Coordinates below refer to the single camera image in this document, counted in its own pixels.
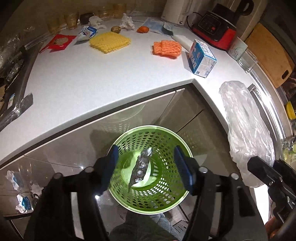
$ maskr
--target blue and white carton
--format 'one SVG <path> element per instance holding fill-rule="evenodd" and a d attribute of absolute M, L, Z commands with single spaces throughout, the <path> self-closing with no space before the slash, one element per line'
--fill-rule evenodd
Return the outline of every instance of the blue and white carton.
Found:
<path fill-rule="evenodd" d="M 195 39 L 188 53 L 189 67 L 198 76 L 206 78 L 217 59 L 209 49 L 208 45 Z"/>

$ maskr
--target metal screw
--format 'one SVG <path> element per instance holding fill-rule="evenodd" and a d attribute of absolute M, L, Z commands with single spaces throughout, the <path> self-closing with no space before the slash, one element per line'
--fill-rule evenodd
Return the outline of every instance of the metal screw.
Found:
<path fill-rule="evenodd" d="M 198 169 L 201 173 L 207 173 L 207 168 L 206 167 L 200 167 L 199 169 Z"/>
<path fill-rule="evenodd" d="M 94 168 L 93 167 L 87 167 L 84 169 L 85 172 L 87 173 L 90 173 L 90 172 L 93 172 L 94 171 Z"/>
<path fill-rule="evenodd" d="M 54 174 L 54 179 L 59 179 L 62 176 L 63 176 L 63 174 L 58 172 L 58 173 Z"/>
<path fill-rule="evenodd" d="M 239 179 L 239 175 L 236 174 L 236 173 L 232 173 L 230 176 L 231 176 L 234 180 Z"/>

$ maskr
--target orange foam net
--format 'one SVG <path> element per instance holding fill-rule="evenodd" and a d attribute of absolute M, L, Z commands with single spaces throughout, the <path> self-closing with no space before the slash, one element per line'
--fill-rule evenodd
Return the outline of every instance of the orange foam net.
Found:
<path fill-rule="evenodd" d="M 178 57 L 181 54 L 182 46 L 172 40 L 162 40 L 161 42 L 154 42 L 153 48 L 155 54 Z"/>

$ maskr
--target red and black appliance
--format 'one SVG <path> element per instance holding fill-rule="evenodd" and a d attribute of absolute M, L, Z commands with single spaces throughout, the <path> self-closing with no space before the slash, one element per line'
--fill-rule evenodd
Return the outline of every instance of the red and black appliance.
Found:
<path fill-rule="evenodd" d="M 191 29 L 210 45 L 228 50 L 237 32 L 235 25 L 239 17 L 249 15 L 253 9 L 252 0 L 241 0 L 235 12 L 217 4 L 213 11 L 207 11 L 199 23 L 193 24 Z"/>

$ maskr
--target perforated basket wall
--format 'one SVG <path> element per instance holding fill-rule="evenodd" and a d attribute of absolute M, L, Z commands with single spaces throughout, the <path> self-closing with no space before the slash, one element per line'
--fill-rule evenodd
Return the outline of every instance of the perforated basket wall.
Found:
<path fill-rule="evenodd" d="M 157 214 L 172 209 L 186 197 L 188 192 L 174 163 L 173 150 L 179 145 L 185 155 L 192 157 L 192 153 L 176 133 L 160 126 L 139 126 L 122 134 L 114 145 L 119 147 L 119 160 L 109 189 L 121 205 L 136 213 Z M 153 148 L 150 167 L 138 183 L 142 184 L 132 186 L 128 193 L 135 160 L 147 147 Z"/>

